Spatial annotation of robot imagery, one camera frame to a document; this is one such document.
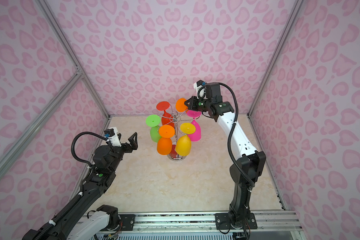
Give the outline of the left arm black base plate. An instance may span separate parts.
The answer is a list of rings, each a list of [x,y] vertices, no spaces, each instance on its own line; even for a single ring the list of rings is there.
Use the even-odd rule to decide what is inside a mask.
[[[133,231],[134,229],[134,224],[135,224],[135,218],[136,215],[135,214],[120,214],[120,231]]]

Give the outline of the pink plastic wine glass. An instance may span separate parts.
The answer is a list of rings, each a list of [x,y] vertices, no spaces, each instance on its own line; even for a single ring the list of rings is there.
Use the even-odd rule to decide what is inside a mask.
[[[201,112],[188,110],[187,116],[192,118],[191,124],[195,127],[195,132],[189,135],[192,142],[198,142],[202,137],[202,131],[200,125],[197,123],[197,119],[202,115]]]

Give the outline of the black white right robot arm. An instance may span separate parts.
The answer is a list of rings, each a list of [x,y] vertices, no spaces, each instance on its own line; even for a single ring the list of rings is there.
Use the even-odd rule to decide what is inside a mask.
[[[226,214],[216,216],[217,228],[255,230],[258,228],[255,215],[250,210],[254,184],[262,175],[266,155],[250,142],[237,121],[234,108],[229,102],[213,103],[212,99],[195,96],[185,101],[189,110],[207,112],[227,135],[227,148],[233,161],[230,175],[235,183],[233,200]]]

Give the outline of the yellow plastic wine glass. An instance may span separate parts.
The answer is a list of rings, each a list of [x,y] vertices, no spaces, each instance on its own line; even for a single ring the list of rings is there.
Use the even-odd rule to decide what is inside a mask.
[[[183,123],[180,126],[180,130],[184,135],[178,139],[175,151],[180,156],[188,156],[192,148],[192,141],[189,135],[195,132],[195,127],[191,123]]]

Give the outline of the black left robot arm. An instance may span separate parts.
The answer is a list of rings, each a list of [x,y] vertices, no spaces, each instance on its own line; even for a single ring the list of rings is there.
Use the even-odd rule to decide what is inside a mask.
[[[84,135],[106,142],[96,148],[93,163],[80,159],[75,152],[77,140]],[[29,230],[23,237],[25,240],[89,240],[101,230],[118,231],[122,228],[118,209],[112,206],[100,207],[92,217],[79,223],[90,206],[112,185],[124,154],[138,149],[137,133],[133,133],[126,143],[120,140],[121,134],[114,128],[106,129],[102,136],[92,132],[82,132],[75,136],[71,153],[75,160],[88,165],[89,173],[82,180],[79,192],[63,209],[38,230]]]

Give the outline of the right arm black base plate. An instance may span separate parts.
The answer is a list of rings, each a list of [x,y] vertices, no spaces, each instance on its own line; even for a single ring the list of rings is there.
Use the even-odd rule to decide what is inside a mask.
[[[216,229],[220,231],[243,230],[245,225],[247,230],[257,230],[257,220],[254,213],[249,213],[247,217],[234,217],[232,213],[217,213],[214,214]]]

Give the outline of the orange back wine glass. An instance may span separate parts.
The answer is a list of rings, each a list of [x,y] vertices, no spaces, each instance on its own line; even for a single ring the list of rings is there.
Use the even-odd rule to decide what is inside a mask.
[[[186,99],[185,98],[180,98],[177,100],[176,102],[176,110],[179,113],[184,113],[188,110],[188,107],[185,104]]]

